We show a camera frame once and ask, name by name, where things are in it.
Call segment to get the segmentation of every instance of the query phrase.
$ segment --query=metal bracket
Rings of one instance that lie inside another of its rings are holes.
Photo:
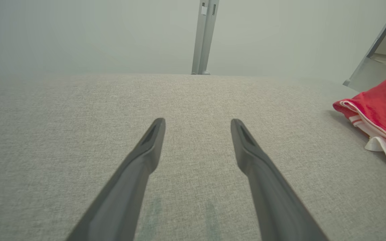
[[[201,0],[197,19],[192,75],[210,75],[206,70],[219,0]]]

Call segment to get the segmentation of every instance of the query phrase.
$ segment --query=table surface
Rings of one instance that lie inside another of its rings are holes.
[[[330,240],[386,240],[386,158],[317,80],[213,75],[0,78],[0,240],[64,240],[157,117],[136,240],[259,240],[230,134],[241,119]]]

